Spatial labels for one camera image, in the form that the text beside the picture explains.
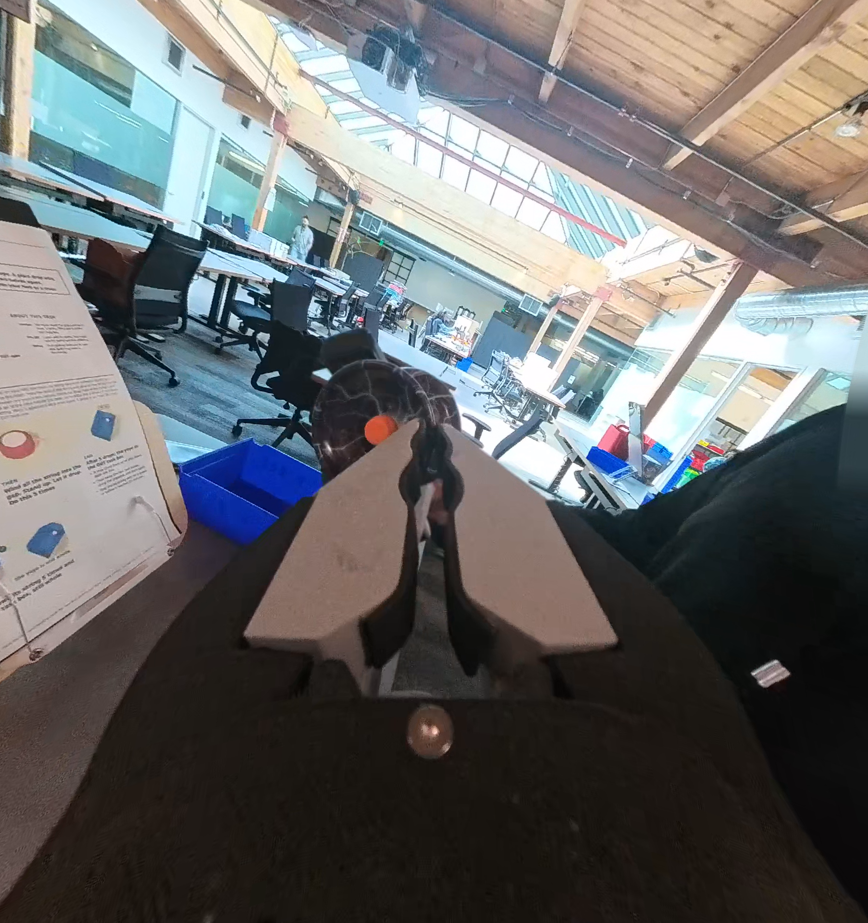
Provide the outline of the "printed instruction sheet board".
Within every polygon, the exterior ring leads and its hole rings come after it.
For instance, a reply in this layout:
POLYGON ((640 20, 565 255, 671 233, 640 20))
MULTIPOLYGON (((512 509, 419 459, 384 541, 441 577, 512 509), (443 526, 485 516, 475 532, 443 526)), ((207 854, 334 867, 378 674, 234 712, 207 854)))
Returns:
POLYGON ((168 560, 188 524, 48 233, 0 221, 0 682, 168 560))

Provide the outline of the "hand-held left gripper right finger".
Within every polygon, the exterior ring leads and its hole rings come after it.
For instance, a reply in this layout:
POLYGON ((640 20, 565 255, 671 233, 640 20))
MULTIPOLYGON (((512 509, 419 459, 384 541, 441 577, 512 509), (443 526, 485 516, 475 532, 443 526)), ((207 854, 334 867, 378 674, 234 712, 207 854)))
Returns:
POLYGON ((543 497, 455 428, 440 428, 440 445, 448 633, 463 672, 615 648, 543 497))

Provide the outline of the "ceiling projector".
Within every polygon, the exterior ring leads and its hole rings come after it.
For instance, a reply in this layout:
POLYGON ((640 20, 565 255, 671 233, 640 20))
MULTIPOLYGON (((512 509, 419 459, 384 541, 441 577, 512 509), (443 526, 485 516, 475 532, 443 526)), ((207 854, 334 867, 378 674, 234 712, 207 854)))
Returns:
POLYGON ((428 88, 428 61, 410 27, 379 23, 349 37, 346 57, 363 95, 386 114, 417 126, 428 88))

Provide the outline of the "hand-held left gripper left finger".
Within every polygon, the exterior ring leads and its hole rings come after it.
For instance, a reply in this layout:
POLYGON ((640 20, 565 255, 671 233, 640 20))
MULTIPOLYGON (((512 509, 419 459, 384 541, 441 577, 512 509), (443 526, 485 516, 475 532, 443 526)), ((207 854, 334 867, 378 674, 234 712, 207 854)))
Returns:
POLYGON ((419 422, 410 422, 313 497, 245 629, 251 648, 343 663, 363 694, 411 635, 420 539, 405 496, 419 422))

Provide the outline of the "silver ventilation duct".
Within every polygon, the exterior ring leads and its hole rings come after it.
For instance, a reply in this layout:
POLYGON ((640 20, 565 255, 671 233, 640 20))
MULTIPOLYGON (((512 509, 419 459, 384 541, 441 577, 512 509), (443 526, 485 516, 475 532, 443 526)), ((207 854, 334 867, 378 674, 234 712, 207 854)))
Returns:
POLYGON ((804 336, 817 319, 849 317, 862 322, 868 313, 868 284, 803 287, 748 294, 733 307, 736 322, 761 336, 804 336))

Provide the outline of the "dark blue marbled yoyo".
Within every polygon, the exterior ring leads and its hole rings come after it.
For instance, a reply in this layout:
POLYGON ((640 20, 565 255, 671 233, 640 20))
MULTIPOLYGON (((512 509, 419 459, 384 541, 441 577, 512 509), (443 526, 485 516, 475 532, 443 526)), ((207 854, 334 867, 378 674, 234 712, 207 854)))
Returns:
POLYGON ((426 371, 386 359, 343 366, 323 385, 311 413, 323 481, 335 479, 413 422, 462 430, 451 388, 426 371))

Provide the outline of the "grey office desk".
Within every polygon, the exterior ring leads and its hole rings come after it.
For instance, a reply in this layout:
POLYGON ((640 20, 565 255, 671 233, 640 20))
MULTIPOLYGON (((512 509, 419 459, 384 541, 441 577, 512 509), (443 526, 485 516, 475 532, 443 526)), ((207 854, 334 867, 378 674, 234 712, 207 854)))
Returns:
POLYGON ((288 274, 259 260, 207 249, 195 277, 213 282, 211 299, 203 314, 196 313, 188 300, 184 325, 193 322, 222 336, 230 332, 227 324, 240 287, 268 288, 275 281, 285 282, 288 274))

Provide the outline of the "blue plastic bin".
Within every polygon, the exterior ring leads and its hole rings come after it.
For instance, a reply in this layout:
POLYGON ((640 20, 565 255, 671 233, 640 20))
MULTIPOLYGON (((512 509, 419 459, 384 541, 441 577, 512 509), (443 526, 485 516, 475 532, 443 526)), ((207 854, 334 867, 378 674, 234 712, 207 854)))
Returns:
POLYGON ((248 546, 322 487, 319 470, 246 439, 183 463, 178 484, 189 517, 248 546))

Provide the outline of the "black office chair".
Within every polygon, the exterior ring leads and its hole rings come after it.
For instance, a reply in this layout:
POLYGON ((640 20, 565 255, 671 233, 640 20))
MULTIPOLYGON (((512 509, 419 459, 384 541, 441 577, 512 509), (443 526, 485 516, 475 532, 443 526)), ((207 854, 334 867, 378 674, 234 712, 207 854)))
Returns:
POLYGON ((309 331, 309 310, 312 289, 307 285, 274 282, 270 287, 270 305, 256 306, 235 301, 230 308, 231 316, 239 321, 236 335, 223 339, 217 345, 217 352, 224 348, 245 345, 249 351, 262 356, 260 337, 270 337, 274 323, 299 333, 309 331))
POLYGON ((324 367, 323 339, 275 320, 270 322, 268 330, 267 348, 251 377, 251 386, 289 405, 293 413, 287 417, 239 419, 232 428, 232 436, 240 437, 245 424, 281 425, 283 430, 272 443, 274 448, 295 436, 312 446, 311 426, 304 422, 303 415, 312 413, 322 389, 313 374, 324 367))
POLYGON ((168 386, 179 385, 161 352, 145 345, 140 335, 186 329, 189 288, 206 251, 200 239, 164 227, 156 229, 142 251, 97 237, 89 241, 76 289, 94 307, 115 363, 132 352, 166 372, 168 386))

